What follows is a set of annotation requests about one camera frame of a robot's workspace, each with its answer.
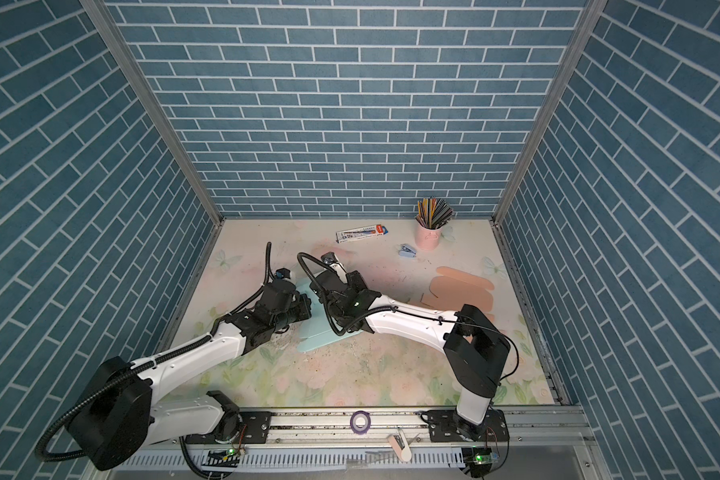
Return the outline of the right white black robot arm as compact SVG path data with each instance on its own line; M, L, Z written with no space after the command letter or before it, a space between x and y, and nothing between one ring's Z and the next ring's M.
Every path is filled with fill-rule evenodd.
M401 303L368 288L357 271L339 275L326 269L308 278L334 334L362 330L394 335L443 354L461 385L453 414L458 434L467 440L487 435L486 416L504 377L512 342L478 307L429 310Z

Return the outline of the light blue paper box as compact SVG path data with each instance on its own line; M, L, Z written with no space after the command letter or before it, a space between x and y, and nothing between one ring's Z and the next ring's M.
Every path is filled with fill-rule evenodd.
M309 284L308 278L302 278L296 283L298 291L306 294L311 302L311 317L299 323L298 335L300 341L297 350L301 353L307 353L358 335L358 332L353 332L337 336L333 332L328 324L323 305L320 303L318 296L310 289Z

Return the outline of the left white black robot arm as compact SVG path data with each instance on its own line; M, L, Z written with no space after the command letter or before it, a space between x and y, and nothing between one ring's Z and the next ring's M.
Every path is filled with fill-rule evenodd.
M239 406L219 390L195 400L165 402L190 379L237 359L311 316L309 297L286 279L262 285L254 306L217 318L196 340L139 360L119 357L95 372L65 427L99 470L121 465L142 446L207 435L217 443L238 440L244 429Z

